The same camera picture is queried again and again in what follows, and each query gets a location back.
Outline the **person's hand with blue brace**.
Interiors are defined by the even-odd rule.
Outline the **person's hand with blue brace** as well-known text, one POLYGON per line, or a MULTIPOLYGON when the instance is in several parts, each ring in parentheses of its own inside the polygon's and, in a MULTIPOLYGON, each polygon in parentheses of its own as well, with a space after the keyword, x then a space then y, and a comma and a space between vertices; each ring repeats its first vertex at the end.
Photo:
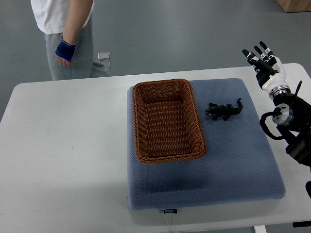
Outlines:
POLYGON ((73 58, 75 49, 76 49, 76 43, 69 44, 63 38, 61 38, 61 41, 55 51, 56 60, 59 63, 59 65, 63 67, 72 66, 73 65, 72 58, 73 58))

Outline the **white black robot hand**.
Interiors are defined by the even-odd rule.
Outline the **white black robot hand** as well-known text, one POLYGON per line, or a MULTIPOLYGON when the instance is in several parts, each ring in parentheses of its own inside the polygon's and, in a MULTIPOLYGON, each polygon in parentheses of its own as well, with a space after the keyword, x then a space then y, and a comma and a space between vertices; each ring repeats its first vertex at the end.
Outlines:
POLYGON ((286 83, 286 72, 280 59, 262 41, 260 47, 254 46, 258 55, 246 49, 242 50, 248 63, 254 68, 260 88, 266 91, 271 99, 281 93, 289 93, 286 83))

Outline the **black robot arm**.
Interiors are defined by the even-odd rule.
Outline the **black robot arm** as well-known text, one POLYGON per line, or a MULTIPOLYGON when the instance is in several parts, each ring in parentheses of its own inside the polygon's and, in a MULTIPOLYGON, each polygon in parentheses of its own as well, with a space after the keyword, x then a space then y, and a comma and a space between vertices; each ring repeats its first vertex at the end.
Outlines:
POLYGON ((275 109, 263 114, 259 124, 267 136, 273 140, 285 140, 288 145, 285 152, 299 164, 311 166, 311 105, 298 96, 302 81, 295 93, 289 87, 279 85, 273 88, 269 96, 275 109), (280 136, 273 135, 265 121, 268 117, 276 124, 280 136))

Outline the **person's bare forearm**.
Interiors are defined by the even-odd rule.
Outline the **person's bare forearm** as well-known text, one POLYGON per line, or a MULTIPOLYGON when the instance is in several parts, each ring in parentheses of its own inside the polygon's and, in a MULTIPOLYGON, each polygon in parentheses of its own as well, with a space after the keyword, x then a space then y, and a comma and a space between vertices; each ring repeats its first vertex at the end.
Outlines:
POLYGON ((71 0, 69 6, 69 14, 63 31, 63 39, 74 44, 76 38, 83 28, 90 11, 92 9, 93 0, 71 0))

